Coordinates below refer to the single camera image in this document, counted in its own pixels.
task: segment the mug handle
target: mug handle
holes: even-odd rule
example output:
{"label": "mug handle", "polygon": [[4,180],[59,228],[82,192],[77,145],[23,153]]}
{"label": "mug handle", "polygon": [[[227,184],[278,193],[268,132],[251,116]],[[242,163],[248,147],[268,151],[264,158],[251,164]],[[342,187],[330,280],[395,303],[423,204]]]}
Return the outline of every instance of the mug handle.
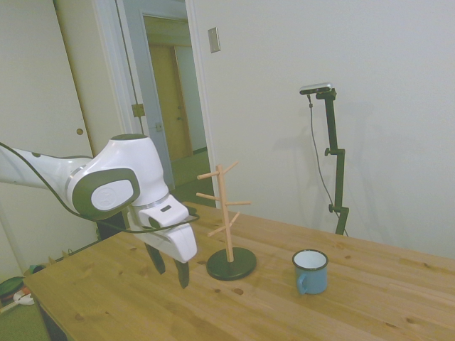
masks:
{"label": "mug handle", "polygon": [[299,292],[301,295],[304,295],[306,293],[306,291],[308,290],[308,288],[305,288],[304,287],[304,279],[306,277],[306,274],[303,273],[302,275],[300,275],[297,279],[297,288],[299,289]]}

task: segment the doorway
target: doorway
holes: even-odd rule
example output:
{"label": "doorway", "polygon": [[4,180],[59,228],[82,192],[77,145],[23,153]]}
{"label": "doorway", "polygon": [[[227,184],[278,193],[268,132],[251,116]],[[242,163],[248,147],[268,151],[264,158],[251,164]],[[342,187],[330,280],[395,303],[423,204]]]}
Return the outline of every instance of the doorway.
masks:
{"label": "doorway", "polygon": [[175,183],[171,192],[180,201],[214,206],[196,196],[213,195],[213,183],[196,178],[209,173],[210,164],[188,22],[144,16],[144,25]]}

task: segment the wooden door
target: wooden door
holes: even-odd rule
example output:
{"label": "wooden door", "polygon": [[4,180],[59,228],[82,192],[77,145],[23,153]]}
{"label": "wooden door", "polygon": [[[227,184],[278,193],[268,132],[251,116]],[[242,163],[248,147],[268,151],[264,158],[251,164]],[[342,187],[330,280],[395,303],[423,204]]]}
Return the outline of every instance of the wooden door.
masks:
{"label": "wooden door", "polygon": [[128,43],[131,43],[134,55],[134,60],[130,65],[136,68],[139,79],[138,82],[134,82],[134,88],[136,92],[141,93],[141,98],[144,101],[144,110],[149,124],[150,137],[155,143],[161,164],[163,165],[164,181],[170,189],[174,189],[175,184],[166,135],[160,126],[160,123],[163,122],[163,117],[159,108],[159,98],[151,67],[150,49],[146,43],[148,37],[144,27],[144,16],[186,20],[186,5],[184,1],[162,0],[128,0],[117,1],[117,3],[119,10],[124,12],[124,18],[126,19],[125,21],[122,19],[123,31],[128,32],[124,39]]}
{"label": "wooden door", "polygon": [[171,161],[193,155],[174,47],[151,45],[156,90]]}
{"label": "wooden door", "polygon": [[[0,141],[91,156],[52,0],[0,0],[0,46]],[[97,240],[95,223],[65,211],[50,191],[19,185],[0,183],[0,225],[22,271]],[[3,261],[0,275],[16,268]]]}

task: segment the black round base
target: black round base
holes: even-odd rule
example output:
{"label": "black round base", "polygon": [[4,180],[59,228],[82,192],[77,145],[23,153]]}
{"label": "black round base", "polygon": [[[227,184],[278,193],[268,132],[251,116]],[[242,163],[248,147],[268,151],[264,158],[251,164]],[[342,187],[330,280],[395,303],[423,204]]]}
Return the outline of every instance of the black round base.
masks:
{"label": "black round base", "polygon": [[234,281],[248,276],[256,267],[256,256],[250,250],[233,247],[234,261],[229,262],[226,250],[215,252],[207,261],[207,272],[220,281]]}

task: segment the light switch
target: light switch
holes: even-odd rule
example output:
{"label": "light switch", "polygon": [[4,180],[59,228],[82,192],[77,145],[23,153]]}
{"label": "light switch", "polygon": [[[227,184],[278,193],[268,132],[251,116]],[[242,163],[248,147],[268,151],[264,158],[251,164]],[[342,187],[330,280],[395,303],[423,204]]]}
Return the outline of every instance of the light switch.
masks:
{"label": "light switch", "polygon": [[208,42],[210,43],[211,53],[221,50],[220,39],[218,38],[218,29],[216,27],[208,30]]}

